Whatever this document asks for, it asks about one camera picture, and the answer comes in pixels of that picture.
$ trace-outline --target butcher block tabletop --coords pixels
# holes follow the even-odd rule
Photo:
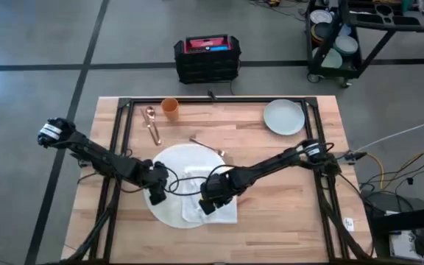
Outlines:
[[[318,101],[325,140],[331,150],[343,153],[348,144],[335,96],[315,96]],[[118,97],[101,97],[94,114],[90,138],[109,148]],[[233,102],[180,105],[180,119],[170,122],[159,104],[156,125],[162,144],[155,146],[141,109],[135,104],[128,148],[139,159],[153,159],[175,144],[189,144],[189,138],[223,149],[226,163],[251,166],[292,147],[306,138],[305,128],[292,136],[276,135],[263,120],[266,103]],[[309,113],[314,135],[314,115]],[[120,132],[124,131],[125,118]],[[122,137],[119,137],[120,150]],[[356,187],[354,168],[341,165],[342,174]],[[82,176],[93,172],[88,167]],[[135,189],[123,182],[125,189]],[[102,176],[83,180],[77,189],[66,235],[63,257],[78,248],[94,225]],[[342,218],[354,221],[353,238],[367,253],[371,235],[364,206],[358,194],[342,178],[336,178],[336,192]],[[102,257],[107,225],[102,231],[98,256]],[[336,256],[341,257],[338,238],[331,224]],[[328,261],[322,220],[312,171],[287,168],[258,180],[238,197],[238,223],[202,225],[177,229],[158,221],[146,206],[143,192],[121,193],[111,263],[304,263]]]

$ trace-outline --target spoon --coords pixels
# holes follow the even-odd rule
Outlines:
[[[153,128],[155,128],[156,138],[158,139],[158,144],[161,144],[160,133],[155,124],[155,109],[152,106],[146,108],[146,115],[152,121]]]

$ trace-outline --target black floor stripe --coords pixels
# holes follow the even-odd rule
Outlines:
[[[85,60],[83,61],[82,70],[79,73],[77,84],[74,88],[73,96],[71,98],[70,107],[66,116],[68,120],[73,121],[74,116],[77,112],[82,89],[85,84],[86,77],[88,75],[88,66],[91,64],[91,61],[93,59],[94,49],[96,48],[99,32],[101,30],[102,22],[104,21],[104,16],[107,12],[107,6],[109,5],[109,1],[110,0],[102,0],[101,8],[99,10],[96,23],[94,24],[93,34],[91,35],[91,39],[89,41],[88,50],[86,51]],[[37,222],[35,223],[35,229],[34,233],[32,234],[29,250],[27,252],[26,260],[24,262],[25,265],[33,265],[37,261],[40,243],[42,242],[43,232],[45,231],[47,219],[49,218],[49,212],[52,206],[55,189],[57,187],[58,177],[60,176],[60,171],[63,165],[64,156],[65,150],[57,151],[52,165],[52,170],[50,172],[50,177],[47,183],[45,194],[43,195],[42,205],[40,207]]]
[[[385,59],[373,60],[371,66],[406,66],[406,65],[424,65],[424,59]]]
[[[60,71],[60,70],[81,70],[81,69],[83,69],[82,64],[0,66],[0,71]]]
[[[176,63],[94,63],[91,70],[127,70],[127,69],[156,69],[176,68]]]
[[[307,66],[306,60],[270,60],[270,61],[242,61],[241,67],[292,67]],[[400,66],[424,65],[424,58],[420,59],[378,59],[373,60],[371,66]],[[62,70],[140,70],[176,68],[174,62],[165,63],[93,63],[93,64],[65,64],[65,65],[20,65],[0,66],[0,71],[62,71]]]

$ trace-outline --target orange cup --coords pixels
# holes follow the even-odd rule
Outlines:
[[[180,117],[180,103],[175,98],[166,98],[161,102],[161,109],[170,121],[176,121]]]

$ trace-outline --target gray floor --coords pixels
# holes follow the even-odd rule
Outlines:
[[[101,0],[0,0],[0,65],[82,63]],[[297,13],[297,8],[283,11]],[[235,35],[242,60],[304,60],[303,24],[243,1],[112,0],[93,63],[173,61],[172,45],[190,35]],[[363,54],[380,32],[361,30]],[[378,59],[424,58],[424,33],[400,33]],[[54,150],[36,144],[48,117],[66,116],[79,71],[0,72],[0,260],[22,264],[29,246]],[[307,82],[304,67],[245,68],[237,95],[336,95],[352,148],[424,123],[424,65],[370,66],[341,90],[335,82]],[[229,94],[228,85],[182,85],[174,69],[89,71],[76,123],[88,133],[99,96]],[[424,149],[424,128],[371,146],[387,171]],[[417,165],[422,165],[424,158]],[[356,170],[362,182],[378,172],[370,159]],[[66,158],[38,262],[60,257],[79,169]],[[424,199],[424,175],[400,194]]]

